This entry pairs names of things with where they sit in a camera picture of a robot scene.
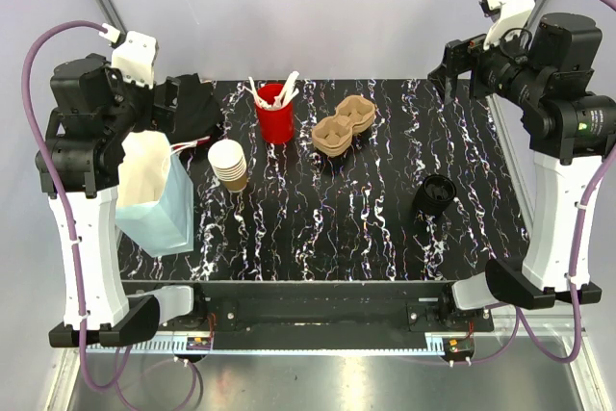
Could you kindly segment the aluminium frame rail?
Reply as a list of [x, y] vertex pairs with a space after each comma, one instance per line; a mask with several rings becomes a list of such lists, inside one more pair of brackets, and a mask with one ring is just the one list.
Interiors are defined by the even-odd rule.
[[117, 387], [97, 393], [63, 355], [49, 410], [611, 410], [615, 389], [564, 315], [489, 332], [396, 331], [388, 325], [296, 323], [168, 332], [133, 348]]

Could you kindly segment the light blue paper bag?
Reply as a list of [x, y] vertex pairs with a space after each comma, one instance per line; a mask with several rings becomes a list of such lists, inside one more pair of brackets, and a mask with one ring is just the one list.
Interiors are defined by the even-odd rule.
[[193, 250], [193, 181], [182, 151], [207, 141], [171, 144], [161, 132], [131, 133], [118, 167], [117, 227], [152, 257]]

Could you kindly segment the black marble pattern mat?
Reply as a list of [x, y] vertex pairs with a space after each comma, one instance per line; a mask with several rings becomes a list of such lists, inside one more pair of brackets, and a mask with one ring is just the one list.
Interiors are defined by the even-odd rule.
[[[295, 134], [266, 143], [245, 83], [218, 81], [221, 135], [238, 141], [248, 184], [226, 190], [205, 148], [183, 153], [192, 178], [194, 248], [151, 257], [120, 242], [126, 280], [455, 280], [491, 258], [526, 253], [529, 234], [489, 103], [461, 83], [443, 103], [424, 80], [306, 80], [294, 104]], [[312, 130], [350, 95], [376, 107], [372, 126], [340, 156]], [[437, 217], [414, 198], [425, 177], [448, 177], [457, 196]]]

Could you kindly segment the stack of black cup lids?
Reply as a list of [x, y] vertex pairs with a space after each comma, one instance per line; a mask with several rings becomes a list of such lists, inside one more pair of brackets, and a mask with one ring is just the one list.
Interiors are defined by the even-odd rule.
[[457, 189], [448, 177], [432, 174], [420, 184], [414, 205], [419, 211], [437, 217], [446, 211], [456, 196]]

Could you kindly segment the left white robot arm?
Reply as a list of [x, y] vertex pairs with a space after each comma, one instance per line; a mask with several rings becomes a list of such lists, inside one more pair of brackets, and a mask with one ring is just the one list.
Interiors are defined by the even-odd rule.
[[208, 307], [192, 287], [128, 296], [117, 257], [122, 143], [133, 131], [173, 129], [179, 79], [146, 84], [89, 54], [58, 65], [50, 88], [56, 106], [36, 166], [60, 232], [66, 284], [64, 316], [48, 334], [50, 346], [127, 347], [152, 339], [173, 319], [200, 328]]

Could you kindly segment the stack of brown paper cups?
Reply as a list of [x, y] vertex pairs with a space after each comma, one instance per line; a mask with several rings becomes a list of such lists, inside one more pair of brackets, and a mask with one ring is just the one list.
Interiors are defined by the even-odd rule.
[[222, 185], [231, 193], [239, 193], [247, 186], [246, 162], [240, 160], [235, 166], [221, 168], [212, 166], [213, 172]]

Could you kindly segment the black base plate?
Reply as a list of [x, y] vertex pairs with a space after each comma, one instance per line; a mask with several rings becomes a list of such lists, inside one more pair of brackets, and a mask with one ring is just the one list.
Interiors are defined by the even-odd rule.
[[437, 355], [442, 336], [489, 333], [479, 309], [442, 319], [444, 282], [193, 282], [197, 309], [163, 334], [213, 328], [214, 354]]

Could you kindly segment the white stirrers bundle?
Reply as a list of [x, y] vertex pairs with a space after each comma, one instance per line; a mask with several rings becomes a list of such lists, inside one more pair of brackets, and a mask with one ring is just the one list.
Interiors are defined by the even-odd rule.
[[267, 100], [265, 97], [262, 97], [258, 90], [256, 89], [255, 82], [251, 76], [248, 77], [248, 82], [250, 87], [244, 88], [248, 90], [253, 97], [254, 103], [259, 107], [266, 111], [275, 111], [280, 110], [288, 106], [292, 100], [298, 95], [299, 90], [296, 87], [296, 81], [299, 77], [299, 72], [294, 70], [289, 74], [285, 83], [283, 84], [280, 90], [275, 90], [273, 92], [273, 98], [271, 101]]

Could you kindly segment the black folded cloth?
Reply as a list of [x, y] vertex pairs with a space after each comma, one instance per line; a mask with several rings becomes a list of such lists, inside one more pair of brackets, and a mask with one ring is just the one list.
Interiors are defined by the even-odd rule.
[[194, 141], [211, 136], [223, 121], [223, 114], [214, 96], [214, 84], [195, 74], [178, 76], [174, 131], [167, 135], [171, 144]]

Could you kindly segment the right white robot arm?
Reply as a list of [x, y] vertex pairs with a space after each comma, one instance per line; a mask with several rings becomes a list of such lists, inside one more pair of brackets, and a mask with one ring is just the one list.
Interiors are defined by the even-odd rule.
[[615, 147], [615, 102], [587, 85], [602, 38], [590, 17], [548, 13], [536, 31], [509, 27], [494, 45], [484, 35], [450, 41], [429, 73], [446, 102], [456, 94], [458, 76], [468, 72], [470, 97], [496, 94], [518, 106], [536, 175], [526, 255], [491, 259], [482, 274], [453, 283], [450, 298], [436, 309], [445, 329], [458, 330], [472, 310], [499, 302], [535, 310], [556, 301], [600, 301], [587, 248], [596, 176]]

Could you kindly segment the cardboard cup carrier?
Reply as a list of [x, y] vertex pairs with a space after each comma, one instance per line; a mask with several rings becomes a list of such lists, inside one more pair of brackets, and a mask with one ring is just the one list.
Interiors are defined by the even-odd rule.
[[369, 129], [375, 119], [375, 105], [361, 95], [346, 97], [333, 116], [324, 117], [312, 130], [312, 143], [329, 157], [343, 154], [355, 135]]

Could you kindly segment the red cup holder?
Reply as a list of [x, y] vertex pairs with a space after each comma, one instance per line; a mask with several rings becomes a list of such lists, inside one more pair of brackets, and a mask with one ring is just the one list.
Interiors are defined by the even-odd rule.
[[[282, 88], [281, 83], [268, 83], [258, 89], [258, 93], [271, 101], [273, 92]], [[255, 105], [261, 135], [264, 141], [273, 144], [288, 142], [295, 132], [293, 103], [283, 109], [266, 111]]]

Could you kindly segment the brown paper cup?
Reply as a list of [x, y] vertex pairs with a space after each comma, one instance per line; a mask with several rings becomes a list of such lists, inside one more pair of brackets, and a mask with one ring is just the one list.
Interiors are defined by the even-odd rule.
[[210, 147], [208, 161], [216, 169], [227, 170], [245, 161], [244, 150], [237, 141], [220, 140]]

